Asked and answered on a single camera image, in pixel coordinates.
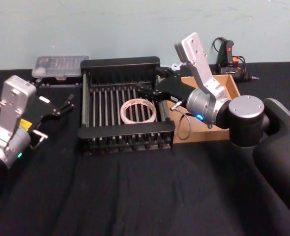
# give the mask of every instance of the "black tablecloth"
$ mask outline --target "black tablecloth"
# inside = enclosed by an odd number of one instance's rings
[[[259,81],[241,94],[273,97],[290,110],[290,62],[251,63]],[[30,70],[0,71],[5,79]],[[0,192],[2,235],[290,235],[290,211],[256,169],[251,149],[229,141],[172,150],[81,156],[81,88],[39,89],[59,104],[75,95],[69,118],[49,122],[50,139],[26,150]]]

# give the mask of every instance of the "cable connector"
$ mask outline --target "cable connector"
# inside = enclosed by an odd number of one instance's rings
[[[175,103],[172,107],[170,107],[170,111],[174,111],[176,110],[179,106],[182,105],[182,101],[178,101],[177,103]]]

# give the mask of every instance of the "cardboard tray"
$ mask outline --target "cardboard tray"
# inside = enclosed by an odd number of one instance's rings
[[[229,99],[234,99],[240,96],[238,88],[234,83],[234,80],[231,75],[215,75],[214,78],[218,80],[218,82],[225,87],[226,94]],[[197,88],[197,83],[195,82],[194,77],[182,77],[182,82]],[[174,103],[167,101],[168,108],[171,107]],[[184,113],[188,112],[185,108],[180,107]],[[168,109],[169,117],[171,120],[175,122],[175,131],[174,131],[174,144],[178,143],[191,143],[191,142],[201,142],[201,141],[213,141],[213,140],[227,140],[229,139],[229,130],[221,129],[217,126],[213,126],[212,129],[208,129],[207,125],[197,120],[195,117],[189,117],[191,121],[192,133],[191,136],[187,140],[179,139],[177,135],[179,120],[181,118],[181,114],[179,112],[171,112]],[[181,123],[181,127],[179,130],[179,134],[181,137],[187,136],[189,132],[189,124],[186,118],[183,118]]]

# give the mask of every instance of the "clear tape roll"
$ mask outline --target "clear tape roll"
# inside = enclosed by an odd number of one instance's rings
[[[144,120],[144,121],[140,121],[140,122],[136,122],[136,121],[133,121],[133,120],[130,120],[126,117],[126,110],[131,107],[131,106],[134,106],[134,105],[144,105],[144,106],[147,106],[149,107],[153,114],[151,115],[151,117],[147,120]],[[122,121],[125,123],[125,124],[137,124],[137,123],[150,123],[150,122],[154,122],[155,119],[156,119],[156,115],[157,115],[157,112],[156,112],[156,108],[154,106],[154,104],[152,104],[151,102],[145,100],[145,99],[141,99],[141,98],[136,98],[136,99],[131,99],[131,100],[128,100],[126,101],[122,106],[121,106],[121,109],[120,109],[120,116],[121,116],[121,119]]]

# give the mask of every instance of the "metal rack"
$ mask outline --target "metal rack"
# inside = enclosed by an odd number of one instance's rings
[[[153,123],[124,124],[119,114],[125,101],[140,98],[135,83],[153,88],[159,64],[157,57],[82,62],[82,127],[78,136],[83,151],[117,152],[172,146],[174,122],[168,118],[165,102],[154,103],[157,118]],[[151,116],[151,110],[136,105],[126,115],[130,120],[143,121]]]

